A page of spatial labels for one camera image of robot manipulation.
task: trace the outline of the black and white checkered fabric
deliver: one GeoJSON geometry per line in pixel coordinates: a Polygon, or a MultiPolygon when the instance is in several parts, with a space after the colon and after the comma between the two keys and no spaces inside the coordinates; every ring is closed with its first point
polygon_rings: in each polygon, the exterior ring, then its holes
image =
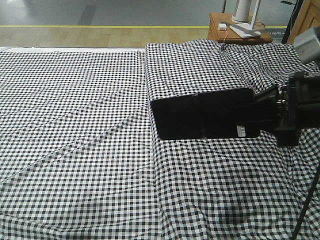
{"type": "MultiPolygon", "coordinates": [[[[210,40],[146,53],[0,52],[0,239],[288,239],[320,159],[255,139],[162,141],[154,99],[298,71],[290,45],[210,40]]],[[[298,239],[320,238],[320,191],[298,239]]]]}
{"type": "Polygon", "coordinates": [[[144,54],[0,54],[0,239],[156,239],[144,54]]]}
{"type": "MultiPolygon", "coordinates": [[[[319,75],[291,45],[228,45],[198,40],[148,44],[150,101],[249,87],[261,92],[290,74],[319,75]]],[[[155,185],[164,239],[289,239],[320,159],[319,129],[304,130],[297,147],[275,138],[160,140],[151,116],[155,185]]],[[[320,239],[320,191],[298,239],[320,239]]]]}

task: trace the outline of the black cable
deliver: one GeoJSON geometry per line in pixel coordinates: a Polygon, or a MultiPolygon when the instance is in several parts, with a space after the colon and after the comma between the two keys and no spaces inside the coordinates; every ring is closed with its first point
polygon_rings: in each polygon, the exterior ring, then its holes
{"type": "Polygon", "coordinates": [[[286,44],[287,43],[287,41],[289,39],[289,36],[291,34],[292,27],[296,22],[297,16],[299,14],[299,11],[300,11],[301,6],[302,6],[303,3],[304,3],[304,0],[296,0],[294,9],[293,9],[291,17],[289,19],[289,23],[288,23],[288,25],[286,27],[284,36],[282,38],[282,42],[281,42],[282,44],[286,44]]]}
{"type": "Polygon", "coordinates": [[[309,203],[311,201],[312,195],[313,195],[314,191],[316,190],[316,186],[317,186],[317,183],[319,181],[319,176],[320,176],[320,161],[319,161],[319,166],[317,167],[316,173],[314,174],[314,177],[313,177],[313,180],[312,180],[311,187],[309,189],[308,195],[306,196],[305,201],[303,203],[303,208],[302,208],[300,216],[299,216],[299,218],[297,220],[297,223],[296,223],[296,226],[294,228],[291,240],[296,240],[296,238],[297,238],[297,235],[299,233],[301,224],[302,224],[302,222],[304,220],[304,217],[306,215],[306,211],[308,210],[309,203]]]}

